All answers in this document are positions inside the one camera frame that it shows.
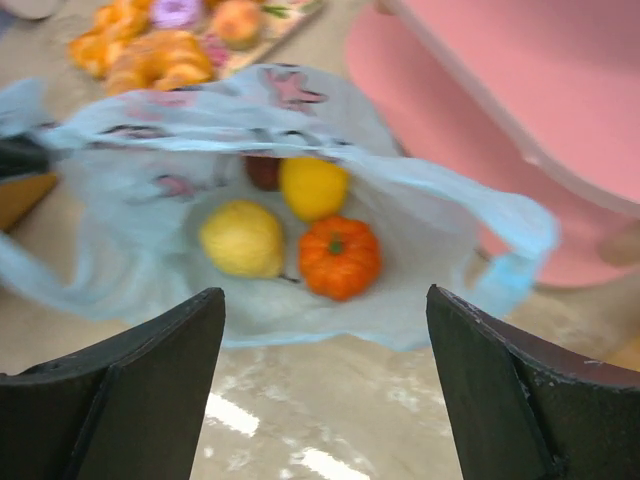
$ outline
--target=pink shelf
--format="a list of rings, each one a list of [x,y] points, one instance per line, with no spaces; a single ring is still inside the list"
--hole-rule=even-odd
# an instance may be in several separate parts
[[[391,6],[550,176],[640,217],[640,1]]]
[[[560,186],[521,152],[395,17],[367,8],[347,41],[351,78],[376,104],[412,155],[493,188],[522,193],[562,223],[563,241],[539,281],[562,287],[610,281],[629,270],[603,263],[596,246],[631,219]],[[486,250],[503,246],[485,235]]]

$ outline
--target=red fruit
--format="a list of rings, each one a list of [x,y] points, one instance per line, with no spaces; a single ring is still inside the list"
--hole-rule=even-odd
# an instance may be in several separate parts
[[[267,192],[280,189],[279,171],[281,158],[245,157],[244,167],[254,187]]]

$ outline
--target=purple donut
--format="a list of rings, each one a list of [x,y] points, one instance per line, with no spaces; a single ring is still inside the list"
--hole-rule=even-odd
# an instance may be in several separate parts
[[[151,9],[153,24],[157,28],[191,28],[201,13],[201,0],[156,0]]]

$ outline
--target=toy food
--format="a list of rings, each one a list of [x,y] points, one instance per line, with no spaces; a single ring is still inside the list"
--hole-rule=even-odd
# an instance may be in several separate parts
[[[183,30],[158,30],[126,47],[109,71],[107,93],[168,91],[211,80],[213,66],[197,39]]]
[[[280,167],[280,190],[293,213],[313,222],[342,209],[349,188],[349,173],[318,158],[286,158]]]
[[[265,18],[253,0],[225,0],[214,11],[211,30],[232,50],[248,50],[260,42]]]
[[[378,240],[360,220],[331,216],[300,237],[298,266],[309,289],[341,302],[363,293],[378,278]]]
[[[207,6],[207,8],[213,10],[218,5],[220,5],[223,1],[224,0],[204,0],[204,4]]]
[[[93,27],[69,43],[75,65],[103,78],[124,47],[149,26],[149,0],[115,0],[93,15]]]
[[[151,9],[158,28],[192,28],[202,15],[201,0],[155,0]]]
[[[254,187],[266,192],[273,192],[280,188],[281,158],[245,157],[244,168]]]
[[[202,225],[199,237],[205,253],[222,272],[250,278],[282,275],[282,227],[255,202],[233,200],[218,207]]]

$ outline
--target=black object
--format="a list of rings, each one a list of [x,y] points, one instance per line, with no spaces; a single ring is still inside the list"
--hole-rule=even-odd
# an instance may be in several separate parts
[[[225,319],[208,289],[89,348],[0,376],[0,479],[188,480]]]
[[[49,173],[53,154],[26,135],[0,138],[0,183]]]
[[[640,479],[640,374],[435,286],[427,317],[465,480]]]

